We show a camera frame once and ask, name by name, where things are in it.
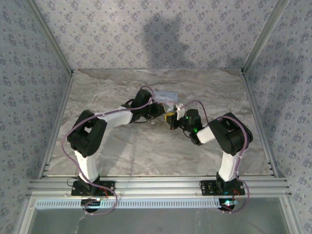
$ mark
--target marble floor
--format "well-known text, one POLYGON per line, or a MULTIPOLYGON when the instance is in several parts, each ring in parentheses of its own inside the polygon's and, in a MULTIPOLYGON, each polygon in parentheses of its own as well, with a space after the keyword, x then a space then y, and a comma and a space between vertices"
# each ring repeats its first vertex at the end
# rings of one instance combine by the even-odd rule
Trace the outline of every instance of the marble floor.
MULTIPOLYGON (((134 98, 142 85, 157 91, 178 92, 178 102, 199 99, 209 121, 232 112, 253 133, 253 142, 243 155, 240 174, 269 174, 267 159, 257 132, 240 73, 222 70, 80 70, 73 84, 51 157, 48 176, 77 175, 75 165, 63 155, 60 140, 83 110, 104 112, 134 98)), ((202 108, 192 104, 206 120, 202 108)), ((66 142, 65 149, 75 158, 66 142)), ((164 116, 143 124, 118 126, 105 132, 97 151, 101 176, 215 175, 222 150, 216 140, 193 145, 180 129, 171 131, 164 116)))

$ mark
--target floral wallpaper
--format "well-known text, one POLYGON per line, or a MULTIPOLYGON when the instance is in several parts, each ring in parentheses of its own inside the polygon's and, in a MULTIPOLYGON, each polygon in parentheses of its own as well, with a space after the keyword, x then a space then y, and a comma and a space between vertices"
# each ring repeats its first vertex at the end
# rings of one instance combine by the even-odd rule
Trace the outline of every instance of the floral wallpaper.
POLYGON ((38 176, 68 74, 20 0, 0 1, 0 233, 38 176))
POLYGON ((240 68, 275 1, 35 0, 72 69, 240 68))
POLYGON ((312 2, 292 0, 247 74, 275 163, 312 234, 312 2))

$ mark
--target black cable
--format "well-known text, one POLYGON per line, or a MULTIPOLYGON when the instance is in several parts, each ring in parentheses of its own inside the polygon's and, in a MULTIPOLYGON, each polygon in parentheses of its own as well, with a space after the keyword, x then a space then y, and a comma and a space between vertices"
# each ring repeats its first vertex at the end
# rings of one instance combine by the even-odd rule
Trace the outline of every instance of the black cable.
POLYGON ((142 121, 142 122, 133 122, 133 123, 146 123, 147 121, 150 121, 150 120, 153 120, 153 119, 155 119, 155 118, 147 119, 147 120, 142 121))
POLYGON ((182 130, 182 131, 183 131, 183 133, 184 133, 184 135, 185 135, 186 137, 190 138, 188 135, 186 135, 186 133, 185 133, 185 131, 184 131, 184 130, 182 130))
POLYGON ((126 103, 125 103, 125 105, 128 105, 130 102, 132 102, 134 99, 130 99, 130 100, 128 100, 126 103))
POLYGON ((69 185, 69 184, 68 184, 68 181, 69 181, 70 179, 78 179, 78 177, 70 177, 70 178, 67 179, 66 184, 67 184, 69 187, 73 187, 73 185, 69 185))

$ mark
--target wire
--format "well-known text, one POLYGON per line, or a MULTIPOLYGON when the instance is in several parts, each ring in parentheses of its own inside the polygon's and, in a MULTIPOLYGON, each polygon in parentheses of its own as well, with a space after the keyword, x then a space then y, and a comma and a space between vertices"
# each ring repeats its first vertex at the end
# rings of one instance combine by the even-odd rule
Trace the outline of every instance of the wire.
POLYGON ((182 130, 182 131, 183 131, 183 133, 184 133, 184 135, 185 135, 186 137, 190 138, 188 135, 186 135, 186 133, 185 133, 185 131, 184 131, 184 130, 182 130))
POLYGON ((148 122, 148 121, 150 121, 150 120, 153 120, 153 119, 155 119, 155 117, 154 117, 154 118, 151 118, 151 119, 147 119, 147 120, 142 121, 142 122, 132 122, 132 123, 146 123, 146 122, 148 122))
POLYGON ((239 155, 238 155, 239 157, 238 157, 237 162, 236 162, 235 167, 234 167, 234 173, 235 173, 235 178, 236 178, 239 182, 242 182, 242 183, 244 184, 244 187, 245 187, 246 190, 247 190, 247 199, 246 199, 246 202, 244 203, 244 205, 243 205, 241 208, 239 208, 238 210, 236 210, 236 211, 231 211, 231 210, 229 210, 228 207, 222 206, 222 207, 228 209, 228 210, 229 210, 228 212, 231 214, 231 213, 238 213, 238 212, 242 211, 243 209, 245 209, 246 206, 247 206, 247 204, 248 204, 248 202, 249 202, 249 199, 250 199, 250 192, 249 192, 249 187, 248 187, 247 183, 246 183, 244 180, 238 178, 238 167, 239 167, 239 165, 240 165, 240 161, 241 161, 241 158, 242 158, 242 154, 244 153, 244 151, 245 151, 246 148, 247 148, 248 138, 247 138, 247 132, 246 132, 246 130, 245 130, 244 127, 241 125, 241 123, 238 122, 236 119, 234 119, 234 118, 232 118, 232 117, 230 117, 230 116, 221 116, 221 117, 218 117, 217 119, 221 119, 221 118, 227 118, 227 119, 233 121, 234 123, 236 123, 236 124, 239 126, 239 128, 242 130, 243 135, 244 135, 244 146, 243 146, 242 150, 239 152, 239 155))
POLYGON ((198 103, 201 105, 201 107, 203 108, 203 111, 204 111, 204 114, 205 114, 205 117, 206 117, 206 121, 207 121, 207 125, 208 125, 208 122, 209 122, 209 121, 208 121, 208 116, 207 116, 207 113, 206 113, 206 109, 205 109, 203 103, 202 103, 200 100, 192 100, 192 101, 186 103, 186 104, 185 104, 184 106, 182 106, 181 108, 183 109, 183 108, 187 107, 188 105, 190 105, 190 104, 193 103, 193 102, 198 102, 198 103))
POLYGON ((68 182, 69 182, 70 179, 78 179, 78 178, 77 178, 77 177, 69 177, 68 180, 66 181, 66 184, 67 184, 69 187, 73 187, 74 185, 68 184, 68 182))
POLYGON ((92 203, 93 201, 86 203, 86 204, 84 205, 84 207, 83 207, 83 210, 84 210, 84 212, 85 212, 87 215, 105 215, 105 214, 108 214, 108 213, 112 212, 112 211, 116 208, 116 206, 117 206, 117 203, 118 203, 118 196, 117 196, 117 194, 116 194, 116 192, 115 192, 114 190, 112 190, 112 189, 110 189, 110 188, 108 188, 108 187, 105 187, 105 186, 101 186, 101 185, 92 183, 92 182, 85 176, 85 174, 83 173, 83 171, 82 171, 82 169, 80 168, 79 164, 78 164, 72 157, 70 157, 70 156, 68 155, 68 153, 65 151, 65 148, 64 148, 65 140, 67 139, 67 137, 68 137, 74 130, 76 130, 78 127, 80 127, 81 125, 83 125, 83 124, 86 123, 86 122, 89 122, 90 120, 92 120, 92 119, 94 119, 94 118, 103 117, 103 116, 106 116, 106 115, 110 115, 110 114, 117 113, 117 112, 122 112, 122 111, 134 111, 134 110, 139 110, 139 109, 142 109, 142 108, 146 107, 147 105, 149 105, 150 102, 153 101, 154 92, 153 92, 153 90, 152 90, 150 87, 148 87, 148 86, 142 86, 142 87, 140 88, 140 90, 141 90, 142 88, 148 88, 148 89, 151 91, 151 93, 152 93, 152 97, 150 98, 150 100, 149 100, 146 104, 144 104, 144 105, 142 105, 142 106, 140 106, 140 107, 136 107, 136 108, 129 108, 129 109, 125 108, 125 109, 117 109, 117 110, 113 110, 113 111, 108 111, 108 112, 105 112, 105 113, 97 114, 97 115, 91 116, 91 117, 89 117, 89 118, 86 118, 86 119, 84 119, 83 121, 79 122, 77 125, 75 125, 71 130, 69 130, 68 133, 65 134, 65 136, 62 138, 62 140, 61 140, 61 142, 60 142, 62 151, 63 151, 64 154, 68 157, 68 159, 71 160, 71 161, 76 165, 76 167, 77 167, 78 170, 79 170, 79 175, 81 176, 81 178, 83 178, 87 183, 89 183, 89 184, 92 185, 92 186, 95 186, 95 187, 97 187, 97 188, 102 188, 102 189, 105 189, 105 190, 110 191, 111 193, 113 193, 113 195, 114 195, 114 197, 115 197, 115 203, 114 203, 114 205, 111 207, 111 209, 109 209, 109 210, 106 211, 106 212, 101 212, 101 213, 90 213, 90 212, 88 212, 88 211, 86 210, 86 208, 87 208, 87 206, 88 206, 90 203, 92 203))
POLYGON ((233 193, 234 193, 234 194, 237 194, 237 195, 239 196, 238 202, 240 202, 240 199, 241 199, 240 193, 239 193, 236 189, 233 189, 233 193))
POLYGON ((132 102, 134 99, 132 98, 132 99, 130 99, 130 100, 128 100, 126 103, 125 103, 125 105, 128 105, 130 102, 132 102))
POLYGON ((107 190, 106 190, 106 189, 103 189, 103 188, 100 188, 100 189, 101 189, 101 190, 104 190, 104 191, 105 191, 106 197, 108 197, 107 190))

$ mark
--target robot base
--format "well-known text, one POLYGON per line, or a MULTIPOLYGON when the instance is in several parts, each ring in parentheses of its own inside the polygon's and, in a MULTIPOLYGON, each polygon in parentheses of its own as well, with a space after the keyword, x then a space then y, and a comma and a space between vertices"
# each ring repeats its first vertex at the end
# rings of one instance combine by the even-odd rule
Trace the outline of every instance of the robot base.
MULTIPOLYGON (((108 187, 111 190, 115 190, 115 182, 114 181, 94 181, 95 184, 108 187)), ((85 185, 85 182, 82 179, 79 179, 78 181, 75 181, 73 183, 72 188, 72 196, 114 196, 112 192, 104 189, 97 188, 95 186, 92 186, 88 184, 88 186, 85 185)))
POLYGON ((199 186, 203 196, 245 195, 245 189, 242 182, 237 179, 225 182, 218 173, 216 175, 216 180, 202 180, 200 181, 199 186))

